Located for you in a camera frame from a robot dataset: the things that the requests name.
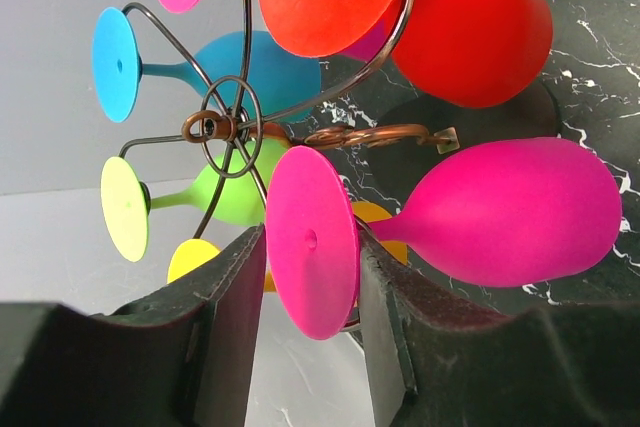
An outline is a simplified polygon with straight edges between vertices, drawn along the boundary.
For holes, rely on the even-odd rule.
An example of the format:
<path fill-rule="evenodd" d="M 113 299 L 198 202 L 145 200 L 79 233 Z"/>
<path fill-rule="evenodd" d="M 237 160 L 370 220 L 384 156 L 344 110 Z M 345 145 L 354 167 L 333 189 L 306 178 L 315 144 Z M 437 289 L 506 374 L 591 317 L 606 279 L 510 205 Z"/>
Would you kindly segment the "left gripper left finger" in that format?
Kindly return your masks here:
<path fill-rule="evenodd" d="M 241 426 L 266 267 L 265 230 L 109 315 L 1 307 L 5 426 Z"/>

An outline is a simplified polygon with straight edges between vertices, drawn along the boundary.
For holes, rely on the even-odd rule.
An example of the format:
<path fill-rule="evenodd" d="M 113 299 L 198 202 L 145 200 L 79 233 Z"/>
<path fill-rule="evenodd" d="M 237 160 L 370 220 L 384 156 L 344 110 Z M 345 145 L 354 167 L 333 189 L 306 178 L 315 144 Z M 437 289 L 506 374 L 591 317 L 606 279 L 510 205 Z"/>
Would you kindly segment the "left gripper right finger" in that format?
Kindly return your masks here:
<path fill-rule="evenodd" d="M 506 316 L 362 235 L 360 328 L 379 426 L 635 426 L 639 306 Z"/>

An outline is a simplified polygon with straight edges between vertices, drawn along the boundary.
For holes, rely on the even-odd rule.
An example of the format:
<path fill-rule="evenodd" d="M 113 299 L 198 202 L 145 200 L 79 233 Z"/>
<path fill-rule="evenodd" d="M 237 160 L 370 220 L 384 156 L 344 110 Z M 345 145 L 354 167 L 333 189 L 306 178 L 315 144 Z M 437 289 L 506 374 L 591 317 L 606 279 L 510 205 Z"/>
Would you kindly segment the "orange wine glass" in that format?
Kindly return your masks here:
<path fill-rule="evenodd" d="M 367 223 L 386 220 L 391 214 L 383 207 L 368 201 L 352 202 L 354 214 Z M 399 241 L 383 241 L 381 245 L 400 263 L 408 264 L 408 247 Z M 172 283 L 192 272 L 220 253 L 220 249 L 203 239 L 189 239 L 175 250 L 167 272 L 167 283 Z"/>

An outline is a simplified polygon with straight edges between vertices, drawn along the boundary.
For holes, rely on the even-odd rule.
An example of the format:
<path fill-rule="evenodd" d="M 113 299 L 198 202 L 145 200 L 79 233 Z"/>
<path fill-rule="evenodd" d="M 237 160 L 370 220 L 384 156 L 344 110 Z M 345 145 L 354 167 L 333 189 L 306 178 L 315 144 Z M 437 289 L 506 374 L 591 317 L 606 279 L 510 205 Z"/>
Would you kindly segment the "green wine glass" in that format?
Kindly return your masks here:
<path fill-rule="evenodd" d="M 219 175 L 207 165 L 186 189 L 152 198 L 126 159 L 109 158 L 101 173 L 101 206 L 107 230 L 121 256 L 131 262 L 144 256 L 152 209 L 188 205 L 206 211 L 218 180 Z M 249 173 L 225 181 L 213 217 L 244 227 L 264 221 L 265 207 Z"/>

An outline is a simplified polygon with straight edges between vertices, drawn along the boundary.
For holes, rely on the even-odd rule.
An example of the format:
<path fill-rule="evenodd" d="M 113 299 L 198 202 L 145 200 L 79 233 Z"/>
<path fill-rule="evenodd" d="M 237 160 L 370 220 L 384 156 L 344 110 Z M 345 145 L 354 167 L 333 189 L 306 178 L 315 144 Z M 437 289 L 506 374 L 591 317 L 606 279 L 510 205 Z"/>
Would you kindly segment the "magenta wine glass front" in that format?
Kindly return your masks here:
<path fill-rule="evenodd" d="M 518 287 L 572 276 L 612 249 L 622 200 L 607 166 L 562 138 L 489 142 L 440 162 L 404 208 L 370 228 L 407 244 L 447 276 Z M 360 288 L 351 202 L 333 165 L 308 147 L 278 162 L 267 194 L 266 240 L 282 303 L 308 337 L 345 326 Z"/>

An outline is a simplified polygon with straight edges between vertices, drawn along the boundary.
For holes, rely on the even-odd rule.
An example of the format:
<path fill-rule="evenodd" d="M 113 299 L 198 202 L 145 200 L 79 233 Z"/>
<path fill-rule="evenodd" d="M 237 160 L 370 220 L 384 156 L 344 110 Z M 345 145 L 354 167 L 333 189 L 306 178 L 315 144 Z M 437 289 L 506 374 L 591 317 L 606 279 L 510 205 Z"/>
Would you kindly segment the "metal wine glass rack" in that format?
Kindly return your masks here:
<path fill-rule="evenodd" d="M 297 105 L 268 115 L 262 113 L 257 95 L 248 83 L 252 32 L 255 30 L 245 28 L 241 31 L 244 33 L 244 47 L 239 75 L 226 75 L 212 81 L 195 60 L 195 54 L 184 52 L 182 62 L 186 61 L 193 67 L 208 85 L 208 89 L 206 94 L 201 96 L 198 110 L 184 122 L 181 138 L 201 146 L 212 140 L 222 140 L 226 143 L 223 157 L 209 159 L 205 165 L 209 165 L 219 175 L 219 180 L 207 210 L 202 211 L 204 218 L 214 219 L 213 212 L 225 181 L 247 173 L 253 177 L 258 188 L 266 217 L 267 194 L 274 170 L 281 158 L 295 147 L 314 149 L 325 158 L 325 151 L 331 148 L 356 144 L 379 146 L 410 137 L 421 144 L 432 144 L 447 150 L 447 158 L 470 148 L 453 130 L 430 134 L 419 124 L 397 124 L 365 130 L 356 130 L 349 126 L 331 126 L 304 138 L 291 137 L 281 128 L 282 120 L 305 113 L 314 105 L 341 95 L 370 76 L 387 59 L 392 59 L 392 49 L 403 29 L 404 23 L 398 22 L 378 53 L 368 62 L 338 54 L 305 57 L 319 60 L 320 93 Z M 263 225 L 266 230 L 265 217 L 264 221 L 257 225 Z"/>

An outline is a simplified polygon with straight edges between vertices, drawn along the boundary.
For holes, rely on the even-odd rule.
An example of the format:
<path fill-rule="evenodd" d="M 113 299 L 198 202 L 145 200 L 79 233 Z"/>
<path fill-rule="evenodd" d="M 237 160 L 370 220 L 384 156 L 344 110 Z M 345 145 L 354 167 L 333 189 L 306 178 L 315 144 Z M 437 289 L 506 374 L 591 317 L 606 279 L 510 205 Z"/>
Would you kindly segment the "blue wine glass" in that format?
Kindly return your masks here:
<path fill-rule="evenodd" d="M 205 45 L 195 60 L 212 81 L 241 72 L 244 33 L 225 34 Z M 115 7 L 99 16 L 93 35 L 94 84 L 105 115 L 125 121 L 136 102 L 141 76 L 162 76 L 186 82 L 199 95 L 208 85 L 186 61 L 178 64 L 143 63 L 131 24 Z M 266 31 L 252 32 L 248 83 L 262 113 L 276 113 L 306 101 L 321 91 L 321 67 L 316 58 L 299 57 L 280 47 Z"/>

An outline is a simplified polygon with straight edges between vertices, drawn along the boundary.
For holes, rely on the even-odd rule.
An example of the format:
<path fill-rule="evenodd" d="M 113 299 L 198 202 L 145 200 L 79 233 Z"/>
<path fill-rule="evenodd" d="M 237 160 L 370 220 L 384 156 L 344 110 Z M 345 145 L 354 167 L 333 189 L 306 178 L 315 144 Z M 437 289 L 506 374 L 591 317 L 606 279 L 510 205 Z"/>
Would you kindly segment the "red wine glass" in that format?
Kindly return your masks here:
<path fill-rule="evenodd" d="M 259 0 L 275 41 L 303 57 L 338 54 L 371 36 L 416 87 L 466 108 L 503 103 L 540 73 L 551 49 L 546 0 Z"/>

